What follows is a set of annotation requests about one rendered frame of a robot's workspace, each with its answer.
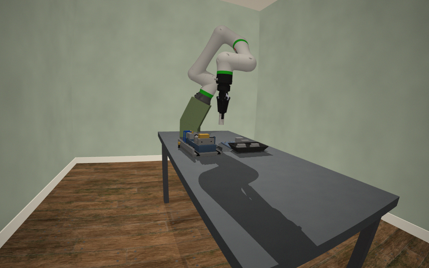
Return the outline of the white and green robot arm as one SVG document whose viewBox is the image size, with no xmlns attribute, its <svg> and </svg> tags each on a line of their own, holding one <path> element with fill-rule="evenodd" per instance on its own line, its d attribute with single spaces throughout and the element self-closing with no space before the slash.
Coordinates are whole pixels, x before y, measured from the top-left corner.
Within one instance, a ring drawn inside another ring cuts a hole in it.
<svg viewBox="0 0 429 268">
<path fill-rule="evenodd" d="M 217 76 L 206 71 L 213 56 L 223 44 L 231 46 L 235 53 L 223 51 L 216 58 Z M 195 63 L 188 70 L 188 77 L 201 85 L 195 98 L 210 105 L 218 84 L 230 85 L 233 71 L 251 72 L 257 66 L 257 60 L 249 52 L 249 45 L 243 36 L 224 25 L 217 26 Z"/>
</svg>

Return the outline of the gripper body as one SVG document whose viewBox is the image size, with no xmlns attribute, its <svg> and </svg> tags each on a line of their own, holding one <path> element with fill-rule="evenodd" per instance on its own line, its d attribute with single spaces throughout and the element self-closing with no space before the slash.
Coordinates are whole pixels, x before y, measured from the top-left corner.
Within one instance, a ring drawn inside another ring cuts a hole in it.
<svg viewBox="0 0 429 268">
<path fill-rule="evenodd" d="M 230 85 L 226 84 L 218 84 L 217 90 L 219 90 L 219 94 L 223 94 L 223 101 L 225 100 L 226 93 L 230 91 Z"/>
</svg>

